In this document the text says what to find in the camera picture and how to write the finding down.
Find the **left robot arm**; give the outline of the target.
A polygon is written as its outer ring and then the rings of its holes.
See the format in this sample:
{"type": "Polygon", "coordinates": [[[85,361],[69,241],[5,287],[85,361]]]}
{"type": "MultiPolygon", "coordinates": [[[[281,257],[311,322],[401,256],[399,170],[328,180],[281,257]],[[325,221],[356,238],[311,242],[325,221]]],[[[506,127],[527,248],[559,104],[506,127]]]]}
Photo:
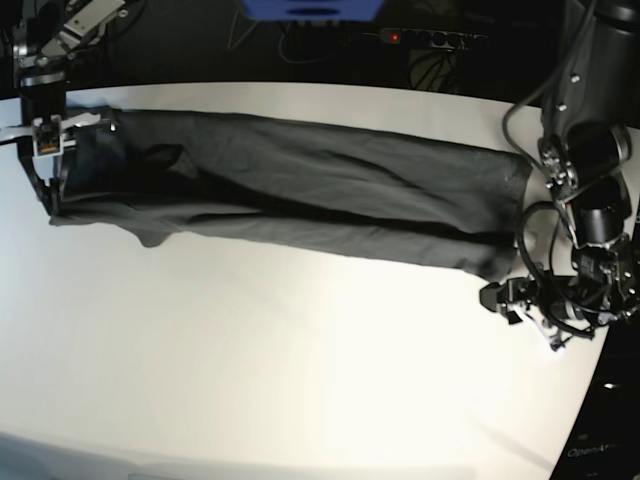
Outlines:
{"type": "Polygon", "coordinates": [[[550,344],[590,339],[639,311],[639,244],[624,230],[632,198],[622,167],[633,153],[628,123],[639,103],[639,5],[635,1],[568,1],[560,56],[534,91],[542,136],[529,160],[550,197],[527,207],[515,230],[527,275],[492,283],[481,304],[510,323],[536,308],[550,344]],[[572,245],[572,276],[537,264],[525,245],[529,220],[556,213],[555,232],[572,245]]]}

